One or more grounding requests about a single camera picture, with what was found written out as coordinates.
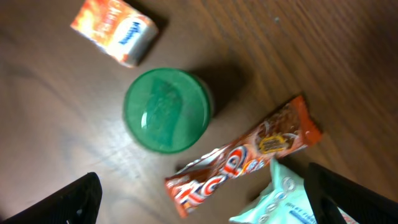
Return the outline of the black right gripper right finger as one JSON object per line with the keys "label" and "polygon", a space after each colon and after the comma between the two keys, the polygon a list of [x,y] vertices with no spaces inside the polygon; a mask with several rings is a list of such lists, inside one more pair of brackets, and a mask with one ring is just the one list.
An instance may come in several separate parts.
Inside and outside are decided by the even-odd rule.
{"label": "black right gripper right finger", "polygon": [[318,223],[346,223],[340,210],[358,223],[397,223],[397,202],[317,163],[309,163],[304,187]]}

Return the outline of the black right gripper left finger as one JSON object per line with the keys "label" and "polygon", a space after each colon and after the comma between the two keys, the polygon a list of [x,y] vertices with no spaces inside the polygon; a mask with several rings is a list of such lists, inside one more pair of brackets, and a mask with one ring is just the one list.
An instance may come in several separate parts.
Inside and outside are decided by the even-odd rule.
{"label": "black right gripper left finger", "polygon": [[31,207],[5,219],[3,224],[96,223],[102,194],[98,175],[89,172]]}

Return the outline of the mint green wipes packet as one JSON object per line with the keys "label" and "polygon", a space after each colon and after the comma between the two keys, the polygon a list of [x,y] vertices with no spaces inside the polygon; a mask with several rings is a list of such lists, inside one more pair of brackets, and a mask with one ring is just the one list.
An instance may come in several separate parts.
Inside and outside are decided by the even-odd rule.
{"label": "mint green wipes packet", "polygon": [[276,159],[270,163],[272,181],[255,201],[231,217],[230,223],[316,224],[304,179]]}

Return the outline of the red chocolate bar wrapper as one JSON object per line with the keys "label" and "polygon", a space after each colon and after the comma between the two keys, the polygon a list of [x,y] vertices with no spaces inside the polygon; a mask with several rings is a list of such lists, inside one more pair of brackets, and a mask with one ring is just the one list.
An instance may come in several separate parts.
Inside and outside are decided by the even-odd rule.
{"label": "red chocolate bar wrapper", "polygon": [[298,95],[234,141],[165,178],[165,189],[185,218],[227,180],[257,171],[271,159],[305,149],[321,138],[304,96]]}

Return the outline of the green lid jar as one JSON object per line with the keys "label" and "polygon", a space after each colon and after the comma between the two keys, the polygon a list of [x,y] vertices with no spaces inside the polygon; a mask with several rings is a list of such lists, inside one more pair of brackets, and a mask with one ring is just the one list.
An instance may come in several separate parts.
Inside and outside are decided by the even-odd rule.
{"label": "green lid jar", "polygon": [[123,120],[144,148],[175,154],[193,146],[215,112],[213,93],[198,76],[155,68],[135,79],[124,96]]}

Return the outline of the orange small box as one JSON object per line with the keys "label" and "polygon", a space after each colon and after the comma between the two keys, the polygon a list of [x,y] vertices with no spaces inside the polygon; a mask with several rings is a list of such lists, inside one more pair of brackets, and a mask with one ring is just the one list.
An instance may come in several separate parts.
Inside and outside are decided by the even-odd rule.
{"label": "orange small box", "polygon": [[125,67],[139,64],[159,30],[121,0],[86,0],[70,27]]}

